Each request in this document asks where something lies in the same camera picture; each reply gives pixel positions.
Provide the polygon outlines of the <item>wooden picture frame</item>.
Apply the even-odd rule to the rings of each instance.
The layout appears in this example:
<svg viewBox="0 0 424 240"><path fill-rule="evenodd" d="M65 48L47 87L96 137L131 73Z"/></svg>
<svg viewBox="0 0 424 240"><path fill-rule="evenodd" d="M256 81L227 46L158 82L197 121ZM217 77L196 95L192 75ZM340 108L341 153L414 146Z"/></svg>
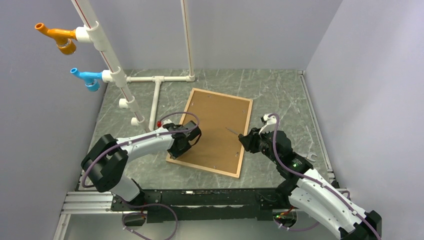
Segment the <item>wooden picture frame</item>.
<svg viewBox="0 0 424 240"><path fill-rule="evenodd" d="M252 107L253 100L249 98L193 88L180 123L198 118L201 138L182 156L167 156L166 161L238 179L244 148L238 136L226 128L246 135Z"/></svg>

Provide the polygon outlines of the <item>white pvc pipe rack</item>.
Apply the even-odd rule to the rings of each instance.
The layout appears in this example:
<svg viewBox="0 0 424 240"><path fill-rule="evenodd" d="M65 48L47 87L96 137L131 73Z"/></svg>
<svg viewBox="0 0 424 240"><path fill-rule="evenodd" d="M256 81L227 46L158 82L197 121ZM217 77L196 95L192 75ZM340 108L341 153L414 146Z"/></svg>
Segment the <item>white pvc pipe rack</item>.
<svg viewBox="0 0 424 240"><path fill-rule="evenodd" d="M188 60L188 74L186 76L151 76L151 77L129 77L126 76L117 55L115 54L109 39L107 38L90 2L88 0L73 0L72 4L80 16L83 26L76 28L76 37L79 42L93 44L100 53L107 70L101 72L100 79L105 83L115 84L122 92L124 98L119 102L120 108L127 108L133 114L131 125L141 127L146 132L151 132L156 125L156 113L159 102L159 93L161 84L164 82L194 82L195 71L192 57L192 48L190 40L190 25L188 15L188 4L185 0L180 2L183 18L184 35ZM128 83L131 82L153 82L155 84L153 91L153 100L150 111L150 118L147 120L138 105L135 96L131 93Z"/></svg>

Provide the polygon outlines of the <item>silver open-end wrench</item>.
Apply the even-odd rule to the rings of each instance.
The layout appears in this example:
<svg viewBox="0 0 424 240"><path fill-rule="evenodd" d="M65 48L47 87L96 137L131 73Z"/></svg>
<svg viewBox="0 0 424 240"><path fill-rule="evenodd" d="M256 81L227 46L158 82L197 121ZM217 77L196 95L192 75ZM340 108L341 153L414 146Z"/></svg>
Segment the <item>silver open-end wrench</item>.
<svg viewBox="0 0 424 240"><path fill-rule="evenodd" d="M316 158L318 157L314 152L308 153L298 153L301 157L306 158L310 162L316 162Z"/></svg>

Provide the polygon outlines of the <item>black yellow screwdriver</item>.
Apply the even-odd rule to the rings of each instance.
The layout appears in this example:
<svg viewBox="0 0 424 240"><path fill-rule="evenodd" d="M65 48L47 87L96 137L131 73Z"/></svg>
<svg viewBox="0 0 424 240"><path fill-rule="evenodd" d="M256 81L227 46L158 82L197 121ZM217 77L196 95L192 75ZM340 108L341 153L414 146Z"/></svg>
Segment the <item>black yellow screwdriver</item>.
<svg viewBox="0 0 424 240"><path fill-rule="evenodd" d="M226 129L227 129L228 131L230 131L231 133L233 133L233 134L237 135L237 136L240 134L240 133L236 132L235 130L230 129L230 128L228 128L228 127L226 127Z"/></svg>

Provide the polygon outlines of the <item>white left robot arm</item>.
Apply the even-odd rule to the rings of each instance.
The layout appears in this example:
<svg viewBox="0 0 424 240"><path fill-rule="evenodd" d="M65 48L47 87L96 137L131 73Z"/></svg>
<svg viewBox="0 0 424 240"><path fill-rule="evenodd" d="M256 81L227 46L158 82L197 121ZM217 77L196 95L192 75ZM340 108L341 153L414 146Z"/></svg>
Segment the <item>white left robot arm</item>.
<svg viewBox="0 0 424 240"><path fill-rule="evenodd" d="M172 159L186 153L202 136L200 127L193 121L174 124L165 120L152 132L124 138L103 135L81 162L84 175L80 184L94 187L99 193L111 192L110 209L122 211L158 211L161 196L146 193L132 178L125 176L128 163L146 155L168 152Z"/></svg>

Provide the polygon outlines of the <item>orange pipe fitting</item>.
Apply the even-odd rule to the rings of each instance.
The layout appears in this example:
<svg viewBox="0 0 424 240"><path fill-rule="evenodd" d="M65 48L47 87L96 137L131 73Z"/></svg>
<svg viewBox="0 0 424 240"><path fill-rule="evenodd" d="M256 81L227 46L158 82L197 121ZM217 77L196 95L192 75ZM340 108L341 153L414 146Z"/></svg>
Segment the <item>orange pipe fitting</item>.
<svg viewBox="0 0 424 240"><path fill-rule="evenodd" d="M76 40L76 30L60 28L48 28L44 23L37 23L34 28L41 34L53 39L59 51L64 55L72 55L77 47L73 40Z"/></svg>

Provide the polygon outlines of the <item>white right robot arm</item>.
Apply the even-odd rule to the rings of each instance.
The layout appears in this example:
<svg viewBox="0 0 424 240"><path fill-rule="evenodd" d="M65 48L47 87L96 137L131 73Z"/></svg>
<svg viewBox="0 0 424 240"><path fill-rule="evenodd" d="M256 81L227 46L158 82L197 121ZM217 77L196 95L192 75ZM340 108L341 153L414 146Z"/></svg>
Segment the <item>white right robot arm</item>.
<svg viewBox="0 0 424 240"><path fill-rule="evenodd" d="M380 240L382 217L366 211L328 183L305 157L292 149L281 131L260 133L252 128L238 135L244 149L261 153L276 165L284 181L276 188L275 200L282 207L290 205L307 213L339 240Z"/></svg>

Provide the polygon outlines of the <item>blue pipe fitting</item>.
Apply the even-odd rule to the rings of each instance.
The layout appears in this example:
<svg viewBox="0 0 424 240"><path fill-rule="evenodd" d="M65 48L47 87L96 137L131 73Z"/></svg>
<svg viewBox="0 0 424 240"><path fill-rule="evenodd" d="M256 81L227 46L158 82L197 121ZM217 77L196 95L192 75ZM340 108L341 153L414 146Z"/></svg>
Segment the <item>blue pipe fitting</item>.
<svg viewBox="0 0 424 240"><path fill-rule="evenodd" d="M70 73L76 78L83 80L85 87L90 92L96 92L99 90L100 88L99 80L101 81L103 79L102 72L88 72L88 71L81 72L76 67L74 67L70 70Z"/></svg>

